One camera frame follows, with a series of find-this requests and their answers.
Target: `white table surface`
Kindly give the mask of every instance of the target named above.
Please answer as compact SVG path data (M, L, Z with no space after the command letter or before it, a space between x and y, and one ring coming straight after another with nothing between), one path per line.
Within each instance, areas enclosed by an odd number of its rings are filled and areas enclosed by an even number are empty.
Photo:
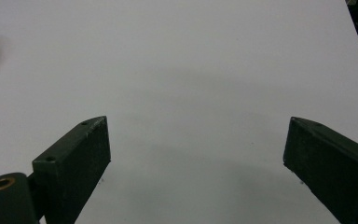
M79 224L338 223L282 154L292 116L358 142L345 1L0 1L0 175L101 115Z

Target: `screw hole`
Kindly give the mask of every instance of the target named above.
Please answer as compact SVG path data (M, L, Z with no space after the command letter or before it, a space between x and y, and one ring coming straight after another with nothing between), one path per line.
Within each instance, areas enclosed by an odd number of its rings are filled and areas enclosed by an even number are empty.
M55 157L47 157L46 161L55 161Z
M6 177L6 178L0 179L0 190L7 189L11 185L13 185L14 182L16 182L16 179L13 177Z

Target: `white surface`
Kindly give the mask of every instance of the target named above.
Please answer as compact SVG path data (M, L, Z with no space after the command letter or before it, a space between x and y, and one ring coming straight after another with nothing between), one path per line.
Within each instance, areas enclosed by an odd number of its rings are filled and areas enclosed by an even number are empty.
M345 1L0 1L0 175L100 115L79 224L337 223L282 154L291 116L358 142Z

